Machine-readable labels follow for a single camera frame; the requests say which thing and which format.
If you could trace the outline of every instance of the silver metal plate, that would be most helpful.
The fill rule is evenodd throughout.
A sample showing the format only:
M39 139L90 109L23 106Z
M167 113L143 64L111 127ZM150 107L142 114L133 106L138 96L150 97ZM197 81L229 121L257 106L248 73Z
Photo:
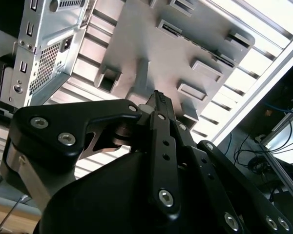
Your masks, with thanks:
M173 2L156 1L151 8L147 1L126 1L95 85L100 87L102 68L111 67L122 73L113 95L144 103L158 89L172 99L177 115L184 115L181 104L199 115L252 48L254 38L200 2L193 1L190 17ZM141 59L149 61L145 87L136 77ZM178 92L180 84L206 97L190 98Z

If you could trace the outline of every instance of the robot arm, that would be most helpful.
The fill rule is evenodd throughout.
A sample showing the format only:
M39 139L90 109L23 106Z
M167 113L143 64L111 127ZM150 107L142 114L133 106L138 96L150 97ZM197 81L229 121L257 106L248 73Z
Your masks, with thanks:
M77 160L121 145L130 153L75 180ZM195 144L158 91L140 107L120 99L18 110L1 173L41 209L35 233L293 234L215 145Z

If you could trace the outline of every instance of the rectangular slot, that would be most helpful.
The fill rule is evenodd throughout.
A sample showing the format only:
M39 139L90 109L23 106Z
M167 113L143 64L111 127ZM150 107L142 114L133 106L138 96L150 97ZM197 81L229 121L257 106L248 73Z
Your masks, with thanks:
M20 72L26 73L26 71L27 71L27 63L24 61L21 61Z
M179 28L173 26L172 24L166 22L165 20L161 20L158 28L163 31L164 33L174 37L174 38L178 38L181 37L181 33L182 30L180 30Z
M119 77L120 73L106 69L104 74L101 74L99 88L111 93L117 84Z
M221 78L223 77L223 74L216 69L210 67L209 65L199 61L199 60L194 60L191 68L200 73L203 74L209 78L212 78L216 82L219 82Z
M247 49L250 47L250 45L249 45L248 43L244 42L244 41L241 40L240 38L235 37L235 36L233 36L233 35L229 35L229 36L228 36L228 40L229 40L232 44L234 44L234 45L238 44L238 45L241 45L241 46L243 46L243 47L245 47L245 48L247 48Z
M33 11L37 10L37 5L38 5L38 0L31 0L30 1L30 9L32 9Z
M178 92L182 93L189 98L199 100L199 101L205 101L207 98L207 94L199 91L198 89L194 89L191 86L181 83L178 87Z
M33 30L34 30L34 25L28 22L27 28L26 28L26 34L30 37L33 36Z
M170 5L188 17L192 15L193 10L195 9L194 4L191 3L190 0L172 0Z

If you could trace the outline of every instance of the silver screw head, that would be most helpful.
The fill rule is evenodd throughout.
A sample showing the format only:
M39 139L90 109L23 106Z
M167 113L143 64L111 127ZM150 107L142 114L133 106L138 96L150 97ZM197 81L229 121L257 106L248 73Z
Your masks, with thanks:
M43 129L46 128L49 123L46 119L42 118L42 117L34 117L30 120L30 124L38 129Z
M282 219L282 218L278 218L279 223L281 224L282 227L284 227L285 230L289 231L290 227L288 226L288 224Z
M230 215L229 213L225 213L225 221L228 224L228 226L234 230L235 232L237 232L239 230L239 224L238 222L235 220L235 218Z
M181 124L181 123L179 124L179 127L180 127L182 130L184 130L184 131L187 129L187 127L186 127L185 125Z
M206 143L206 146L207 146L207 148L209 148L210 150L213 150L213 149L214 149L214 147L213 147L211 144L209 144L209 143Z
M134 112L136 112L137 111L137 108L136 107L134 107L134 106L129 106L128 107L131 111L134 111Z
M278 230L278 226L276 225L276 223L269 217L269 216L266 216L266 222L268 223L268 225L274 229L275 231Z
M162 119L162 120L164 120L164 119L165 119L165 116L164 116L164 115L162 115L162 114L158 114L157 116L158 116L158 118L160 118L160 119Z
M58 137L58 140L60 143L66 146L72 146L76 142L75 137L70 133L61 133Z
M158 193L158 197L160 201L167 207L171 207L174 204L174 199L172 198L172 195L165 189L162 189Z

